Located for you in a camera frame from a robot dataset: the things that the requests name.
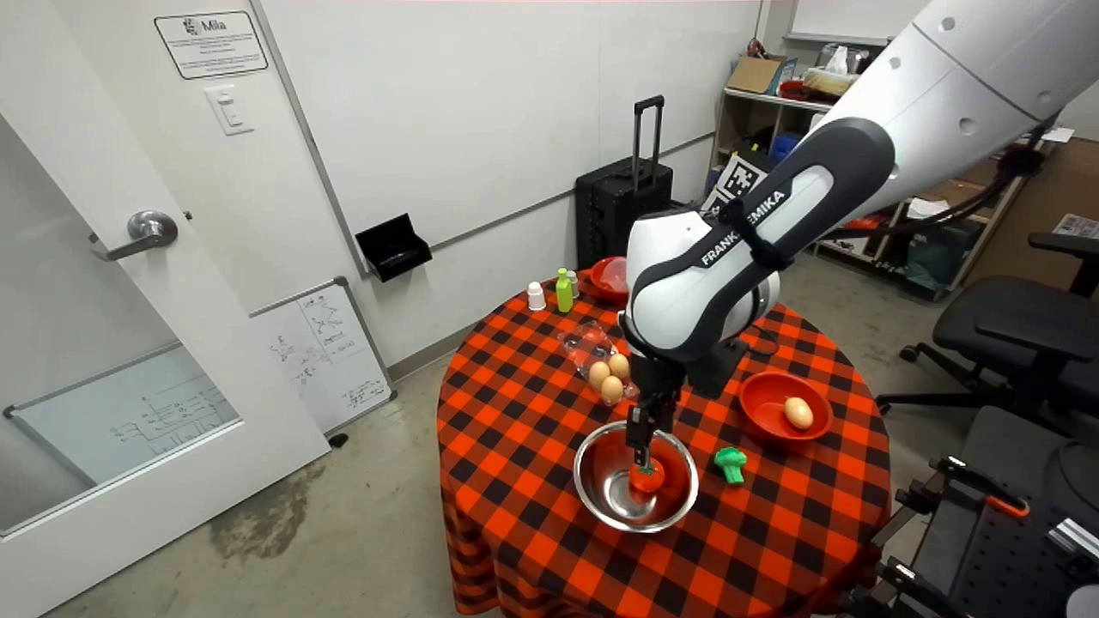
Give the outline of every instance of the stain on floor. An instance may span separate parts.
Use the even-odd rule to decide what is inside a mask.
[[[311,514],[311,487],[323,467],[305,467],[282,484],[242,503],[211,522],[211,547],[225,561],[272,561],[290,551]]]

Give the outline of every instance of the luggage handle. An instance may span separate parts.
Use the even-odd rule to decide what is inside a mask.
[[[642,189],[640,151],[642,151],[642,116],[647,116],[651,107],[655,107],[655,136],[653,136],[653,183],[655,183],[664,95],[651,95],[651,101],[632,104],[632,165],[628,165],[632,167],[632,189]]]

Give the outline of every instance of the red checkered tablecloth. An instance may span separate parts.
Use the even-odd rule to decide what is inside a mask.
[[[574,450],[622,410],[577,379],[564,336],[597,318],[625,349],[614,313],[529,313],[526,297],[485,317],[455,355],[439,393],[439,491],[459,616],[804,616],[865,566],[865,538],[890,514],[890,437],[845,355],[775,306],[723,397],[685,389],[677,437],[702,476],[693,512],[661,535],[625,535],[583,512]],[[779,368],[836,407],[808,450],[746,437],[741,379]],[[711,467],[717,445],[750,452],[746,484]]]

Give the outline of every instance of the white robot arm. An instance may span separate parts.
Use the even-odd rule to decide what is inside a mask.
[[[1097,82],[1097,30],[1099,0],[932,0],[755,189],[717,183],[717,218],[636,221],[622,313],[642,389],[636,459],[647,467],[653,429],[670,429],[686,368],[775,304],[775,272],[801,249],[1049,124]]]

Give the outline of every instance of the white door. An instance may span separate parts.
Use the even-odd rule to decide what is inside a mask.
[[[126,253],[136,212],[150,225]],[[0,0],[0,410],[0,616],[61,606],[327,450],[42,0]]]

